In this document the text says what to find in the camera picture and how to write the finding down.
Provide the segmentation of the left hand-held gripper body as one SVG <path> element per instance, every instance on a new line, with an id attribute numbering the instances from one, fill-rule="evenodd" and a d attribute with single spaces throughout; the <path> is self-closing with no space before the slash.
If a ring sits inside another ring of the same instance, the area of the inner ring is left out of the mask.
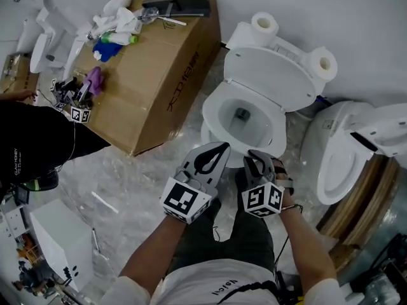
<path id="1" fill-rule="evenodd" d="M 160 197 L 160 204 L 166 214 L 191 224 L 217 197 L 219 180 L 219 169 L 208 172 L 179 166 L 176 174 L 169 177 Z"/>

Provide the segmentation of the white plastic toilet lid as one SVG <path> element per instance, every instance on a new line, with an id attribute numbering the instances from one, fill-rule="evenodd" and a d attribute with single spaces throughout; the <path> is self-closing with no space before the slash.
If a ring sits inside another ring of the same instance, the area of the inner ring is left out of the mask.
<path id="1" fill-rule="evenodd" d="M 313 104 L 315 86 L 296 62 L 266 48 L 243 46 L 224 59 L 224 78 L 244 85 L 293 112 Z"/>

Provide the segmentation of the person's left forearm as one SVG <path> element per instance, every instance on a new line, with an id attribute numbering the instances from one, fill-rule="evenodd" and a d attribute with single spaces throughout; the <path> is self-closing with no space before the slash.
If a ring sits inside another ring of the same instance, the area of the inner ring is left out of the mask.
<path id="1" fill-rule="evenodd" d="M 185 223 L 166 216 L 130 256 L 120 275 L 152 294 L 168 270 L 185 228 Z"/>

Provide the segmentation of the white smart toilet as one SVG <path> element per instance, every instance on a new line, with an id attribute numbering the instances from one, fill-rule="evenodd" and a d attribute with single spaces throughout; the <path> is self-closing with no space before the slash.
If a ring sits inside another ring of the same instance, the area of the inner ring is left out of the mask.
<path id="1" fill-rule="evenodd" d="M 344 101 L 315 115 L 301 146 L 309 186 L 324 205 L 342 200 L 374 154 L 407 154 L 407 103 Z"/>

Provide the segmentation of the large cardboard box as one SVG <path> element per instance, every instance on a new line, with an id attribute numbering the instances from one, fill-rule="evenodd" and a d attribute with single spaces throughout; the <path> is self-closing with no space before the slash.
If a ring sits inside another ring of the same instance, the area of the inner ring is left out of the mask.
<path id="1" fill-rule="evenodd" d="M 132 0 L 130 9 L 139 10 L 143 1 Z M 177 135 L 221 46 L 217 2 L 209 4 L 209 17 L 144 25 L 138 42 L 107 62 L 97 61 L 90 46 L 82 48 L 75 75 L 100 67 L 104 76 L 89 129 L 131 155 Z"/>

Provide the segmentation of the white floor strip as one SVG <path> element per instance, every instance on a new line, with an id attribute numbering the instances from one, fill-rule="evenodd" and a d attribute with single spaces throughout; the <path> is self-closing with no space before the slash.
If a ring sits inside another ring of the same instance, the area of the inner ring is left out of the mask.
<path id="1" fill-rule="evenodd" d="M 115 214 L 119 214 L 119 211 L 117 208 L 115 208 L 114 206 L 112 206 L 112 204 L 108 203 L 107 201 L 105 201 L 103 198 L 101 198 L 96 192 L 92 191 L 91 192 L 92 196 L 98 200 L 99 202 L 101 202 L 105 207 L 108 207 L 111 211 L 113 211 Z"/>

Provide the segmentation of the thin metal rod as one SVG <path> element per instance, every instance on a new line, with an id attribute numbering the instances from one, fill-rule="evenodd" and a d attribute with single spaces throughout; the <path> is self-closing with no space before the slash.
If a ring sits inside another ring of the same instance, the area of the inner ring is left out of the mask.
<path id="1" fill-rule="evenodd" d="M 106 256 L 101 252 L 100 245 L 99 245 L 99 240 L 98 240 L 98 236 L 97 236 L 97 233 L 96 233 L 96 230 L 95 230 L 94 227 L 92 228 L 92 236 L 93 236 L 93 242 L 94 242 L 94 245 L 95 245 L 96 254 L 99 255 L 99 256 L 101 256 L 105 261 L 108 261 L 109 258 L 106 257 Z"/>

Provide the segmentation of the spare hand-held gripper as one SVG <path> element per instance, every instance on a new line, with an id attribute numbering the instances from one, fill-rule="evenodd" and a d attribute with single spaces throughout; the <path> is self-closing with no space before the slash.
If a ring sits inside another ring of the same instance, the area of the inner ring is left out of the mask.
<path id="1" fill-rule="evenodd" d="M 53 108 L 61 111 L 65 106 L 71 104 L 78 90 L 79 86 L 77 77 L 65 81 L 57 81 L 56 78 L 52 79 L 50 91 L 53 93 L 56 100 L 56 103 L 53 104 Z"/>
<path id="2" fill-rule="evenodd" d="M 77 123 L 87 123 L 93 106 L 90 87 L 92 82 L 85 80 L 71 99 L 71 119 Z"/>

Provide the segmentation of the white box with black dots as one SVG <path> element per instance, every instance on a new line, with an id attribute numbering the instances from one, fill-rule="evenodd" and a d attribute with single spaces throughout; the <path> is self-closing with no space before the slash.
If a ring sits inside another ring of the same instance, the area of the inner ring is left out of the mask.
<path id="1" fill-rule="evenodd" d="M 48 265 L 81 291 L 93 278 L 92 228 L 60 199 L 33 210 L 30 218 Z"/>

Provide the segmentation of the blue cloth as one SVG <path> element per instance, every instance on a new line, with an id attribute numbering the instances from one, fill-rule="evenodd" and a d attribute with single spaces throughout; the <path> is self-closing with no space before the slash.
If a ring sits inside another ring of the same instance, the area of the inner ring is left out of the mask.
<path id="1" fill-rule="evenodd" d="M 94 45 L 92 52 L 99 51 L 102 55 L 100 62 L 107 62 L 111 57 L 115 57 L 123 48 L 122 45 L 114 43 L 103 43 L 101 40 Z"/>

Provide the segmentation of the white toothbrush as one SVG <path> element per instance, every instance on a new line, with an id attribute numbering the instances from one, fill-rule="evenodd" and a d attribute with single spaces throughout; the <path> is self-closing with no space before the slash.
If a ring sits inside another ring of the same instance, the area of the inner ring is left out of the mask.
<path id="1" fill-rule="evenodd" d="M 160 20 L 163 20 L 166 23 L 170 23 L 170 24 L 174 24 L 174 25 L 180 25 L 180 26 L 187 26 L 186 22 L 183 22 L 183 21 L 180 21 L 180 20 L 175 20 L 175 19 L 172 19 L 172 18 L 161 17 L 161 16 L 158 16 L 158 18 Z"/>

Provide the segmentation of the clear round glass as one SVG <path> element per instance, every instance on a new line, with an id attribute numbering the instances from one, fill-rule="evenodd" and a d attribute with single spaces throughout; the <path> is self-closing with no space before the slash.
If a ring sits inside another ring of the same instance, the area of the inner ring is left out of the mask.
<path id="1" fill-rule="evenodd" d="M 156 7 L 141 8 L 134 13 L 136 19 L 144 25 L 153 23 L 159 16 L 159 9 Z"/>

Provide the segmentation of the white cloth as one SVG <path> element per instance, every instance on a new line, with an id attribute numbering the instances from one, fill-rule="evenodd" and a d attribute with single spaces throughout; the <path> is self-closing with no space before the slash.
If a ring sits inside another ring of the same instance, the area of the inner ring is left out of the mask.
<path id="1" fill-rule="evenodd" d="M 139 35 L 142 22 L 127 8 L 121 7 L 113 16 L 94 16 L 95 27 L 91 30 L 93 37 L 99 37 L 107 32 L 130 33 Z"/>

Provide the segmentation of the white bottle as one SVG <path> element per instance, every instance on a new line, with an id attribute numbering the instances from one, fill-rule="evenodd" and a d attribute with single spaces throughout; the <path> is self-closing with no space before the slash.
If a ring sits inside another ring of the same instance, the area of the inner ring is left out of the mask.
<path id="1" fill-rule="evenodd" d="M 109 0 L 103 7 L 102 16 L 115 16 L 120 8 L 129 7 L 131 2 L 132 0 Z"/>

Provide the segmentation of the white ceramic fixture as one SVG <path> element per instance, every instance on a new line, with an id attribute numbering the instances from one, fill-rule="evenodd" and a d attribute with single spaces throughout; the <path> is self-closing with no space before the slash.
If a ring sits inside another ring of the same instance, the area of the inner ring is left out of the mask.
<path id="1" fill-rule="evenodd" d="M 32 53 L 36 41 L 40 34 L 43 33 L 43 28 L 35 19 L 28 18 L 24 21 L 23 31 L 20 35 L 17 44 L 17 53 Z"/>

